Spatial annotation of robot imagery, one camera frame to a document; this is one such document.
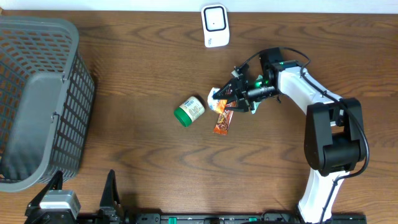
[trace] white wall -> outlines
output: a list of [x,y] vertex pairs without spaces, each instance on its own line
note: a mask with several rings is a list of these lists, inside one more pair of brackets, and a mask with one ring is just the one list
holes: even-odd
[[222,3],[229,12],[398,13],[398,0],[0,0],[3,9],[188,11]]

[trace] robotic arm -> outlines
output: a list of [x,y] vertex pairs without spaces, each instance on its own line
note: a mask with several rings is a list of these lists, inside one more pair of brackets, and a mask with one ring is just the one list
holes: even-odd
[[[361,130],[355,125],[357,122],[363,129],[361,104],[354,98],[342,99],[319,84],[305,68],[308,63],[285,61],[282,49],[301,54],[285,47],[263,50],[258,53],[263,79],[248,82],[247,62],[251,57],[235,68],[232,72],[235,78],[213,98],[228,100],[228,103],[236,101],[237,107],[226,109],[247,112],[255,109],[255,102],[283,94],[307,115],[304,153],[311,170],[298,210],[306,223],[324,222],[331,218],[331,206],[342,179],[349,177],[356,163],[366,157]],[[332,126],[344,126],[344,131],[332,134]]]

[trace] brown tabletop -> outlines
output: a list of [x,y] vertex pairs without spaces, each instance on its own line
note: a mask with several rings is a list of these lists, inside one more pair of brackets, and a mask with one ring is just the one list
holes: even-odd
[[[369,168],[344,181],[333,211],[397,222],[398,15],[229,13],[229,44],[207,49],[198,12],[3,14],[61,17],[79,30],[98,88],[80,173],[63,188],[77,193],[82,212],[98,209],[110,169],[123,205],[143,211],[293,209],[310,168],[305,116],[290,99],[267,100],[255,115],[235,113],[227,136],[212,133],[218,115],[209,109],[189,128],[173,115],[189,96],[206,98],[224,85],[254,52],[284,45],[312,58],[308,70],[322,85],[363,107]],[[260,74],[258,60],[251,68]],[[0,223],[23,223],[27,203],[43,186],[1,192]]]

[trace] gray plastic basket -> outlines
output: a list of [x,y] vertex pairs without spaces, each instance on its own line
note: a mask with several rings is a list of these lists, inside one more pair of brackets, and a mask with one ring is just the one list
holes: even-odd
[[0,191],[77,174],[94,97],[78,43],[68,21],[0,16]]

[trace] green lid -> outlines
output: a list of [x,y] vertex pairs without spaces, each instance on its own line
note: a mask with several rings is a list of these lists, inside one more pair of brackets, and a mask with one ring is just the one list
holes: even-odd
[[181,109],[181,107],[178,107],[174,111],[174,116],[180,121],[180,123],[184,127],[188,127],[189,125],[192,124],[191,118],[189,118],[189,116],[186,114],[186,112],[183,109]]

